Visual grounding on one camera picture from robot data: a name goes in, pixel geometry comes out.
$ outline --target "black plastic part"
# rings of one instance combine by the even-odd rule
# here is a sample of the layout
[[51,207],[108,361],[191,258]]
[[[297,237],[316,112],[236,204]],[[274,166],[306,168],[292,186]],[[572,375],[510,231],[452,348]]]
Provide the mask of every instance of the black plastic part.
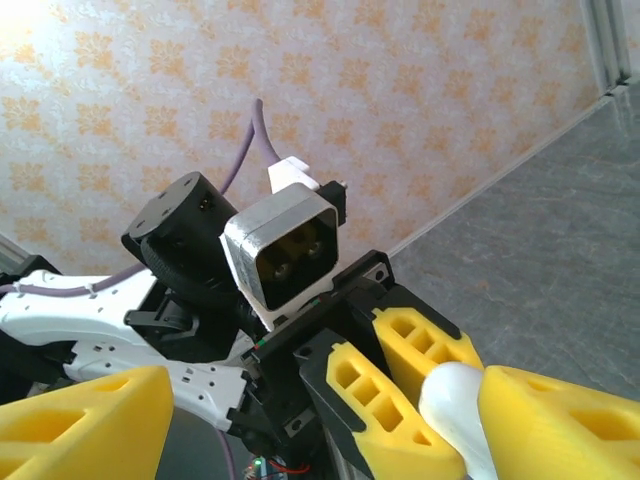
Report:
[[234,320],[235,309],[235,305],[227,310],[185,308],[156,283],[140,309],[127,312],[124,321],[164,357],[205,363],[229,355],[240,324]]
[[347,221],[347,189],[335,180],[322,185],[316,193],[338,210],[338,225]]
[[201,173],[192,172],[151,199],[121,240],[178,301],[220,308],[237,299],[219,239],[236,213]]
[[260,321],[260,317],[243,296],[238,298],[230,317],[235,318],[240,330],[246,333],[254,343],[267,334],[267,329]]
[[339,285],[332,292],[312,301],[290,323],[281,325],[266,337],[266,342],[244,356],[248,371],[254,372],[245,390],[240,409],[231,412],[229,433],[243,439],[256,455],[277,452],[288,464],[308,463],[314,452],[325,448],[322,422],[316,416],[290,437],[285,426],[301,413],[314,409],[313,401],[299,376],[294,352],[324,329],[335,331],[351,341],[385,374],[390,375],[384,353],[371,323],[371,312],[363,314],[366,305],[387,291],[385,285],[362,277],[380,263],[388,264],[386,255],[371,252],[336,277]]
[[462,333],[457,325],[451,323],[444,315],[420,300],[420,298],[402,285],[396,285],[389,290],[378,305],[378,308],[381,310],[390,307],[413,307],[454,340],[460,340],[462,338]]
[[[292,254],[291,245],[295,246]],[[262,250],[256,258],[266,307],[277,310],[319,279],[338,263],[338,225],[333,209],[310,219]],[[261,267],[287,266],[288,274],[280,279],[273,273],[260,273]]]
[[31,380],[0,368],[0,405],[25,398],[32,385]]
[[[19,281],[36,270],[60,273],[41,255],[30,255],[14,270],[0,273],[0,285]],[[63,376],[62,363],[69,359],[73,343],[31,347],[0,330],[0,403],[24,398],[33,382],[54,383]]]
[[363,432],[366,425],[326,381],[327,364],[333,345],[345,342],[336,333],[322,330],[298,349],[295,356],[300,365],[300,378],[340,453],[354,467],[373,478],[353,437],[354,432]]

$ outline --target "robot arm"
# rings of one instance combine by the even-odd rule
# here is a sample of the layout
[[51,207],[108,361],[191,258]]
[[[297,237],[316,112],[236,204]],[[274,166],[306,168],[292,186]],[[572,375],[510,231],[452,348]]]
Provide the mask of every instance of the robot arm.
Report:
[[[102,277],[72,277],[37,270],[20,282],[69,289],[101,280]],[[95,294],[65,298],[8,293],[0,300],[0,328],[28,346],[74,341],[70,360],[63,369],[66,376],[78,382],[138,366],[164,366],[171,378],[176,406],[227,431],[231,426],[227,414],[238,408],[246,386],[243,369],[169,360],[127,324],[127,316],[139,311],[155,284],[156,278],[145,269]]]

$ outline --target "white plug housing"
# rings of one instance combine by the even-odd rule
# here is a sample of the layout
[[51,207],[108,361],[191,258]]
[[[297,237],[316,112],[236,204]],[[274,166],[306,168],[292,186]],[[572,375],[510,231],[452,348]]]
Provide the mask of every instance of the white plug housing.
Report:
[[292,183],[302,183],[311,190],[318,190],[320,184],[309,175],[309,165],[296,157],[287,157],[268,168],[271,193],[279,192]]

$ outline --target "wallpaper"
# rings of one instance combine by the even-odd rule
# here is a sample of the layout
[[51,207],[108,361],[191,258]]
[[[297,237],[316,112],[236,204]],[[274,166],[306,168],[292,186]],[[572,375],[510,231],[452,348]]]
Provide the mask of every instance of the wallpaper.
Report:
[[638,0],[622,0],[622,14],[627,34],[631,72],[633,75],[640,75],[640,2]]
[[[350,261],[598,96],[575,0],[20,0],[0,38],[0,232],[77,274],[131,264],[172,180],[220,185],[256,97],[280,156],[348,183]],[[254,148],[228,197],[268,192]]]

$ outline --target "purple cable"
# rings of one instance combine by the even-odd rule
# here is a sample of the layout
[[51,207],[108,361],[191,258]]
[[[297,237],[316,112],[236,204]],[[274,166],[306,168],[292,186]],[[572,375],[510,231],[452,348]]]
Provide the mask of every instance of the purple cable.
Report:
[[240,150],[236,155],[236,159],[233,162],[233,167],[231,167],[231,171],[227,175],[222,187],[220,187],[220,193],[224,195],[229,190],[229,187],[233,183],[238,175],[238,171],[240,171],[240,167],[244,163],[244,159],[247,157],[247,152],[249,151],[249,147],[251,146],[251,141],[253,140],[253,135],[255,130],[253,128],[253,121],[249,122],[249,128],[247,128],[247,133],[244,135],[244,139],[242,140],[242,144],[240,145]]
[[233,461],[233,454],[231,453],[231,447],[229,446],[229,442],[227,441],[227,437],[224,436],[217,428],[214,428],[216,433],[218,434],[218,438],[220,439],[220,444],[222,445],[222,451],[224,452],[224,459],[227,463],[227,470],[229,470],[229,478],[231,480],[237,480],[238,477],[236,475],[236,464]]
[[262,151],[262,156],[265,158],[269,165],[278,163],[281,158],[276,153],[271,140],[269,140],[269,134],[267,133],[267,127],[264,123],[264,113],[262,112],[262,100],[256,98],[253,102],[251,121],[253,122],[253,128],[256,131],[256,139],[258,141],[258,148]]
[[[137,263],[132,265],[129,268],[121,271],[120,273],[116,273],[115,275],[111,275],[104,280],[100,280],[97,283],[93,284],[93,291],[99,292],[101,290],[105,290],[109,287],[112,287],[127,278],[135,275],[138,272],[144,270],[145,267],[141,263]],[[0,293],[18,293],[18,289],[13,285],[2,285],[0,286]],[[30,293],[33,295],[42,295],[45,297],[79,297],[81,295],[86,295],[91,293],[91,291],[85,287],[74,287],[74,288],[49,288],[49,287],[36,287],[35,285],[20,285],[19,293]]]
[[280,157],[273,148],[271,140],[269,140],[267,127],[264,123],[264,112],[262,111],[262,107],[262,100],[256,98],[251,107],[251,122],[249,123],[249,128],[247,128],[247,133],[245,133],[244,138],[242,139],[240,150],[238,150],[238,154],[233,162],[231,171],[222,183],[222,187],[220,187],[220,193],[222,195],[227,193],[227,190],[229,190],[229,187],[235,180],[236,175],[238,175],[240,167],[242,167],[245,158],[247,158],[247,152],[249,151],[249,147],[251,146],[254,136],[256,138],[256,142],[258,142],[258,148],[260,148],[262,156],[266,160],[267,164],[273,165],[280,161]]

